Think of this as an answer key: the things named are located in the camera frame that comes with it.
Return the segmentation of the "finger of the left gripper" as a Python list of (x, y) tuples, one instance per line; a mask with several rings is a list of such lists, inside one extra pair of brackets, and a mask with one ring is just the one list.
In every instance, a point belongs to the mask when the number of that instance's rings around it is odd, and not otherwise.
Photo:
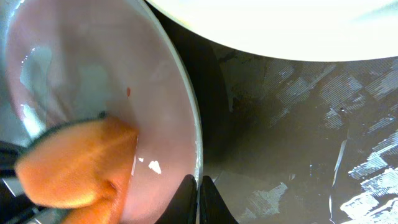
[(17, 179), (1, 179), (1, 223), (23, 223), (44, 209), (26, 196)]
[(15, 165), (27, 148), (10, 142), (1, 141), (0, 169), (1, 177), (15, 177)]

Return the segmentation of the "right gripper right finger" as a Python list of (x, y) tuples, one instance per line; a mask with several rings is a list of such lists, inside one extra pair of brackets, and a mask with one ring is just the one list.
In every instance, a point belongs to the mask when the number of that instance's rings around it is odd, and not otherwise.
[(238, 224), (209, 176), (203, 176), (200, 196), (200, 224)]

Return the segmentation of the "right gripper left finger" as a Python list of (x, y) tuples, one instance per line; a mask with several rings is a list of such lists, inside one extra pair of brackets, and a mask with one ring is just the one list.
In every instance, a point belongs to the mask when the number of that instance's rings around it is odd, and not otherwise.
[(195, 224), (197, 214), (197, 182), (186, 175), (155, 224)]

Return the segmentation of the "green and orange sponge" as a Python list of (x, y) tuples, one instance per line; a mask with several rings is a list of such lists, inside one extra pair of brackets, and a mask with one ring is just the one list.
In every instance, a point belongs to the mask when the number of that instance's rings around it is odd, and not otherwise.
[(56, 126), (18, 158), (15, 172), (32, 202), (69, 211), (63, 223), (118, 223), (137, 137), (111, 115)]

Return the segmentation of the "white plate front stained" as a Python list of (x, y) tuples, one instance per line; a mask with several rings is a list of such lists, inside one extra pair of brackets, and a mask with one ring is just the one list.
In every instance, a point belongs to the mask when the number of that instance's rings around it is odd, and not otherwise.
[(144, 1), (1, 2), (1, 140), (105, 112), (139, 131), (123, 223), (155, 223), (186, 175), (201, 180), (197, 101)]

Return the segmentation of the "white plate stained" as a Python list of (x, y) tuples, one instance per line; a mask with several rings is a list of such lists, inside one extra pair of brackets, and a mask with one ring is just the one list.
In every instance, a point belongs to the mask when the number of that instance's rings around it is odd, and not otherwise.
[(396, 0), (151, 0), (213, 42), (266, 57), (339, 62), (397, 55)]
[(201, 180), (197, 101), (144, 1), (1, 2), (1, 140), (105, 112), (139, 131), (123, 223), (155, 223), (186, 175)]

